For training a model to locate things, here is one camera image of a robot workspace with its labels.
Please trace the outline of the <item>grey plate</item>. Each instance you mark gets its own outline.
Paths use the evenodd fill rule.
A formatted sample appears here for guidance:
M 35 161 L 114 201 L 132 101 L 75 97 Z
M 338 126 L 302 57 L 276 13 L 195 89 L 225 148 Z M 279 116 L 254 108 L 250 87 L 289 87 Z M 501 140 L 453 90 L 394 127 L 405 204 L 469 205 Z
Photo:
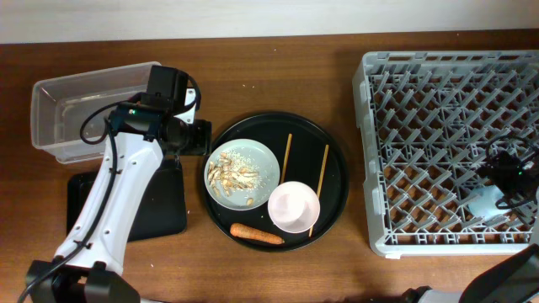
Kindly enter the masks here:
M 239 202 L 243 197 L 241 194 L 233 194 L 231 198 L 218 198 L 210 191 L 210 186 L 205 180 L 205 172 L 209 160 L 215 159 L 218 153 L 226 152 L 228 150 L 237 150 L 244 156 L 250 156 L 259 165 L 259 171 L 261 172 L 261 184 L 257 189 L 254 190 L 253 206 L 240 205 Z M 203 171 L 203 181 L 205 184 L 206 191 L 211 197 L 211 200 L 213 200 L 213 202 L 217 203 L 218 205 L 229 210 L 252 210 L 260 207 L 265 202 L 267 202 L 270 197 L 270 194 L 279 185 L 280 164 L 277 161 L 277 158 L 275 157 L 274 153 L 267 146 L 258 141 L 250 139 L 231 140 L 219 145 L 217 148 L 214 149 L 212 154 L 209 155 Z

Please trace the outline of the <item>light blue cup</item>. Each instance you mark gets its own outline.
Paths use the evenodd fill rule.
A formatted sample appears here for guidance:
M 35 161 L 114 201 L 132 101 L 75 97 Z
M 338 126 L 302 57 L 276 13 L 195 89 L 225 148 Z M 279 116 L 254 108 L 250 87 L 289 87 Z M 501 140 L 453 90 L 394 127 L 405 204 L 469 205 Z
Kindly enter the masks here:
M 467 207 L 475 217 L 491 220 L 497 215 L 504 215 L 508 210 L 501 210 L 496 202 L 504 197 L 503 192 L 495 185 L 474 189 Z

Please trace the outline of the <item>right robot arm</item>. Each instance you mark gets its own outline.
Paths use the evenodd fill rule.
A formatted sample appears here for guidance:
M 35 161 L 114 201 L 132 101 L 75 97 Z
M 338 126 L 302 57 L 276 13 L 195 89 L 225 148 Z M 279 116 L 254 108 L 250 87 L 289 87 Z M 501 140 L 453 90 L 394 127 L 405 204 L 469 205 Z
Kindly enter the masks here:
M 518 156 L 507 151 L 491 154 L 497 141 L 520 141 L 528 155 Z M 480 190 L 483 209 L 491 204 L 498 210 L 510 210 L 525 226 L 533 227 L 528 246 L 502 263 L 475 278 L 461 293 L 449 293 L 422 286 L 406 290 L 400 302 L 528 302 L 538 296 L 538 220 L 527 220 L 519 208 L 538 204 L 538 146 L 525 138 L 506 135 L 489 141 L 485 147 L 485 163 L 476 174 L 492 185 Z

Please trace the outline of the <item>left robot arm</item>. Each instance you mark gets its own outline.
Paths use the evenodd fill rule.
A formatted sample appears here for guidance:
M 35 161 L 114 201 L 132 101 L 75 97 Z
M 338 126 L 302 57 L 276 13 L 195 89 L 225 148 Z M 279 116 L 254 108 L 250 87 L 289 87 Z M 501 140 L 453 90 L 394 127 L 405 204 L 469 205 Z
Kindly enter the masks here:
M 163 159 L 211 152 L 211 122 L 195 118 L 200 101 L 191 75 L 153 66 L 146 91 L 108 105 L 93 187 L 54 258 L 30 265 L 20 302 L 143 301 L 121 276 L 128 236 Z

